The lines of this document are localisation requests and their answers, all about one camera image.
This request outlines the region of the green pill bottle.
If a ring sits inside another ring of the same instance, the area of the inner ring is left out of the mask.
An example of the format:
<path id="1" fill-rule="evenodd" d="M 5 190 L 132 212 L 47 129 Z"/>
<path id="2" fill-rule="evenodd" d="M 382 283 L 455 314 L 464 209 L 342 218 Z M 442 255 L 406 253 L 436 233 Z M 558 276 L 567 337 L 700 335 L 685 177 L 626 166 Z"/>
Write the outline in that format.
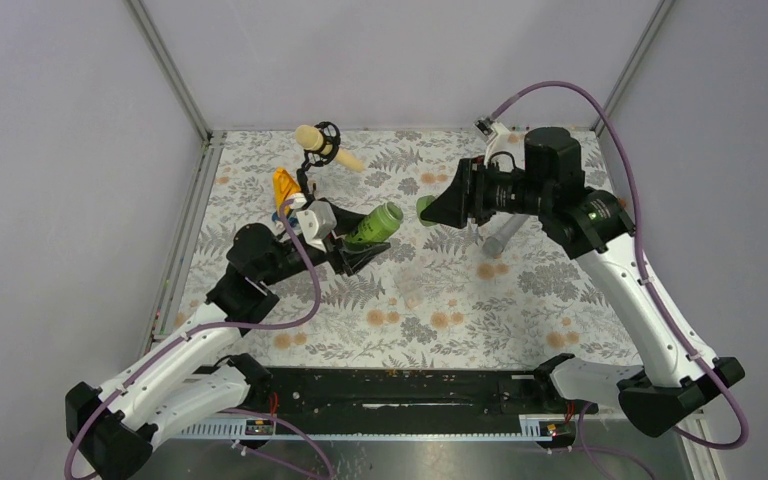
<path id="1" fill-rule="evenodd" d="M 344 237 L 344 241 L 353 245 L 382 243 L 388 240 L 401 227 L 404 214 L 393 202 L 386 202 L 373 209 L 355 229 Z"/>

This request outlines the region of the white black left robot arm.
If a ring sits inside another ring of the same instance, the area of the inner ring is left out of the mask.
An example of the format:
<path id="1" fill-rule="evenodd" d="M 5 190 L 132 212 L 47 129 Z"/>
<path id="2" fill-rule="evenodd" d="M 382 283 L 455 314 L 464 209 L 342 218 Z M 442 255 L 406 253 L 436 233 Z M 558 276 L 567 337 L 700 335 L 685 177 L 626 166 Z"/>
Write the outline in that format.
<path id="1" fill-rule="evenodd" d="M 322 303 L 316 270 L 326 263 L 336 274 L 358 273 L 389 249 L 386 238 L 364 239 L 371 220 L 328 200 L 288 200 L 276 210 L 282 235 L 262 223 L 235 234 L 227 268 L 204 303 L 167 338 L 113 378 L 93 387 L 80 382 L 65 397 L 70 447 L 66 479 L 128 479 L 171 436 L 238 405 L 256 411 L 269 401 L 270 385 L 255 374 L 257 363 L 242 354 L 207 379 L 183 381 L 210 356 L 253 331 L 294 329 L 310 322 Z M 298 274 L 309 277 L 313 302 L 300 318 L 269 323 L 278 305 L 273 284 Z"/>

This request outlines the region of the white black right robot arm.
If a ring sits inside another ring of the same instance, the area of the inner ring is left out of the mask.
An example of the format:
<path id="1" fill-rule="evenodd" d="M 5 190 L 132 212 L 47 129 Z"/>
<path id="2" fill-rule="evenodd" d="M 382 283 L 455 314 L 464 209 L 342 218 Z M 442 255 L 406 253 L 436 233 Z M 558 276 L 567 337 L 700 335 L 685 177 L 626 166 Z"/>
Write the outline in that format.
<path id="1" fill-rule="evenodd" d="M 557 412 L 579 400 L 617 408 L 658 437 L 743 379 L 739 361 L 710 348 L 645 273 L 631 217 L 612 193 L 586 185 L 582 148 L 568 130 L 529 131 L 510 170 L 500 166 L 512 152 L 509 131 L 494 124 L 487 132 L 485 153 L 460 160 L 451 184 L 419 208 L 420 219 L 454 228 L 483 225 L 498 212 L 536 219 L 603 294 L 641 359 L 620 367 L 557 355 L 536 369 L 539 407 Z"/>

